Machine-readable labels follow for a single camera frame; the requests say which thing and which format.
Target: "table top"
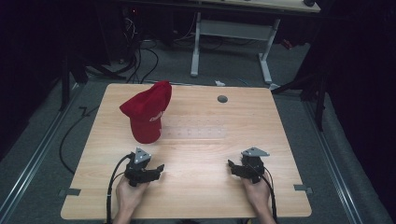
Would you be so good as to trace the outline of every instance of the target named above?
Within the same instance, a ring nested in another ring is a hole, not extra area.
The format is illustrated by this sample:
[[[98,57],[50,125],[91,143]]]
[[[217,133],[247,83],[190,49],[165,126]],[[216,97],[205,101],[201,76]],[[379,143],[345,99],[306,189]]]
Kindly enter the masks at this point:
[[[173,86],[162,117],[158,141],[142,145],[132,136],[129,118],[119,106],[151,85],[108,85],[70,189],[65,219],[106,218],[106,192],[122,157],[136,147],[151,154],[147,169],[164,164],[161,178],[148,187],[134,218],[255,217],[240,181],[227,160],[241,164],[241,152],[258,147],[271,172],[279,217],[308,217],[311,207],[278,115],[272,93],[265,88]],[[228,101],[220,103],[224,95]],[[124,172],[126,160],[118,170]],[[112,214],[117,212],[113,186]]]
[[[221,3],[244,7],[266,7],[272,9],[301,11],[301,12],[320,12],[320,7],[315,3],[312,7],[304,4],[303,0],[197,0],[207,3]]]

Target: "baseball cap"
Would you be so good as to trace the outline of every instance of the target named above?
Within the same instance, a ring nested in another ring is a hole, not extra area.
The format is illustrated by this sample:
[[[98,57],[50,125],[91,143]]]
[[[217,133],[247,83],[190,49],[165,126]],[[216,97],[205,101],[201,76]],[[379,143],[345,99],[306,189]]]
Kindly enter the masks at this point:
[[[169,82],[159,81],[120,106],[121,112],[130,119],[132,134],[137,142],[149,144],[160,138],[161,116],[171,96],[172,86]]]

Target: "human hand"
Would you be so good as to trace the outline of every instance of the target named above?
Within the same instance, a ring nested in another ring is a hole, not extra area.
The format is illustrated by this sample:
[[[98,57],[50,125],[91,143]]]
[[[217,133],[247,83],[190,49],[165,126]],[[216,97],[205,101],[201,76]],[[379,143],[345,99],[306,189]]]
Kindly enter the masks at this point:
[[[148,183],[142,183],[136,187],[129,185],[129,180],[124,175],[122,176],[120,183],[117,185],[117,200],[119,203],[119,212],[116,214],[113,223],[130,223],[132,214],[136,207],[141,203],[143,193],[149,186]]]
[[[268,174],[265,173],[263,176],[268,181]],[[247,193],[247,200],[253,206],[254,212],[258,216],[260,223],[275,223],[268,205],[271,190],[267,183],[262,179],[256,184],[251,183],[251,179],[241,178],[241,181]]]

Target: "wire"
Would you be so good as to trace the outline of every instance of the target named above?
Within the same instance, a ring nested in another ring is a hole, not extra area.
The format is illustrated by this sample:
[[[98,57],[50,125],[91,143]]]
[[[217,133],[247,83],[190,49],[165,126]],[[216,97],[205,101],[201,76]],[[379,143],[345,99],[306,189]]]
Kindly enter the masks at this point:
[[[116,177],[114,177],[116,175],[117,170],[119,169],[120,165],[122,164],[123,161],[125,161],[126,159],[131,159],[131,155],[126,155],[124,156],[119,163],[117,163],[116,168],[113,171],[113,174],[111,175],[110,178],[110,182],[108,183],[108,189],[107,189],[107,199],[106,199],[106,219],[107,219],[107,223],[111,223],[111,192],[113,191],[113,183],[114,180],[119,176],[117,175]]]
[[[134,72],[128,77],[128,79],[126,80],[126,83],[129,83],[129,81],[131,81],[132,77],[134,78],[134,76],[137,76],[137,70],[140,68],[140,64],[142,62],[142,53],[140,52],[140,45],[139,45],[139,48],[137,49],[137,51],[138,51],[138,55],[139,55],[139,63],[137,64],[137,67],[136,67],[136,65],[134,66]]]
[[[185,35],[183,35],[181,38],[175,39],[174,42],[177,42],[179,40],[189,39],[189,38],[195,36],[195,35],[190,35],[190,36],[188,36],[188,35],[191,33],[192,27],[194,27],[196,17],[197,17],[197,13],[195,12],[194,13],[194,17],[192,18],[192,22],[191,22],[191,26],[190,26],[189,31]]]
[[[158,55],[157,55],[154,51],[152,51],[151,49],[146,49],[146,50],[148,50],[148,51],[150,51],[151,53],[153,53],[153,54],[155,55],[157,61],[155,62],[154,67],[153,67],[147,74],[145,74],[145,75],[143,76],[142,80],[140,81],[140,84],[142,84],[142,83],[145,81],[146,77],[148,77],[149,74],[150,74],[152,71],[154,71],[154,69],[157,67],[158,61],[159,61],[159,57],[158,57]]]
[[[276,201],[275,201],[275,193],[274,193],[274,181],[272,178],[271,173],[269,172],[269,170],[264,167],[264,169],[267,171],[268,175],[270,176],[271,179],[271,184],[268,182],[267,178],[265,178],[264,175],[259,174],[259,172],[257,172],[253,166],[251,166],[249,163],[247,164],[250,169],[252,169],[257,175],[259,175],[264,181],[265,183],[268,185],[268,188],[270,189],[270,193],[271,193],[271,203],[272,203],[272,210],[273,210],[273,218],[274,221],[277,223],[277,214],[276,214]]]
[[[64,141],[67,137],[67,135],[70,134],[70,132],[78,125],[83,119],[88,117],[93,111],[95,111],[97,108],[99,108],[99,105],[96,106],[94,109],[90,110],[87,114],[83,114],[81,118],[79,118],[66,132],[64,135],[64,138],[62,139],[61,144],[59,145],[59,159],[61,160],[61,163],[64,165],[64,168],[66,168],[72,175],[75,174],[75,171],[73,171],[67,164],[64,162],[64,156],[63,156],[63,146],[64,146]]]

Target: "black cable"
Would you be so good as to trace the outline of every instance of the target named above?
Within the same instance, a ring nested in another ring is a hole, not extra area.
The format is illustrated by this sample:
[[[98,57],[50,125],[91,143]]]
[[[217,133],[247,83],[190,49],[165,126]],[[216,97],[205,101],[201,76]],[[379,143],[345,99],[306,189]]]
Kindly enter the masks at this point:
[[[264,167],[264,169],[268,172],[268,175],[271,178],[271,184],[268,182],[267,178],[265,178],[264,175],[259,174],[259,172],[257,172],[253,166],[251,166],[249,163],[247,164],[257,175],[259,175],[264,181],[265,183],[268,185],[268,188],[270,188],[270,193],[271,193],[271,203],[272,203],[272,210],[273,210],[273,218],[274,221],[277,223],[277,214],[276,214],[276,201],[275,201],[275,193],[274,193],[274,181],[273,178],[271,176],[271,173],[268,171],[267,168]]]
[[[131,159],[132,158],[131,155],[124,156],[119,161],[119,163],[117,163],[116,168],[114,169],[113,174],[111,175],[110,182],[108,183],[107,199],[106,199],[106,219],[107,219],[107,224],[111,223],[111,192],[113,190],[113,183],[114,183],[114,180],[119,175],[117,175],[116,177],[114,177],[114,176],[116,175],[116,172],[119,169],[119,166],[122,164],[122,162],[125,161],[128,158]]]
[[[157,67],[158,61],[159,61],[159,57],[158,57],[158,55],[157,55],[154,51],[152,51],[151,49],[146,49],[146,50],[148,50],[148,51],[150,51],[151,53],[153,53],[153,54],[155,55],[155,57],[157,58],[157,61],[155,62],[154,67],[153,67],[147,74],[145,74],[145,75],[143,76],[142,80],[140,81],[140,84],[142,84],[142,83],[144,82],[144,80],[146,79],[146,77],[148,77],[149,74],[150,74],[152,71],[154,71],[154,69]]]
[[[66,132],[66,134],[64,135],[64,138],[62,139],[61,144],[59,145],[59,158],[61,160],[61,163],[64,165],[64,167],[72,174],[74,175],[75,172],[66,164],[66,162],[64,162],[64,157],[62,155],[62,150],[63,150],[63,146],[64,146],[64,141],[67,137],[67,135],[70,134],[70,132],[76,127],[76,125],[79,124],[80,121],[82,121],[84,118],[88,117],[94,110],[96,110],[97,108],[99,108],[99,105],[96,106],[94,109],[90,110],[87,114],[83,114],[81,116],[80,119],[78,119]]]
[[[137,51],[139,53],[139,63],[137,64],[137,66],[135,66],[134,72],[128,77],[128,79],[126,80],[126,83],[129,83],[129,81],[131,81],[131,78],[136,75],[137,70],[140,68],[140,64],[142,63],[142,53],[140,52],[140,45],[139,45],[139,48],[137,49]]]

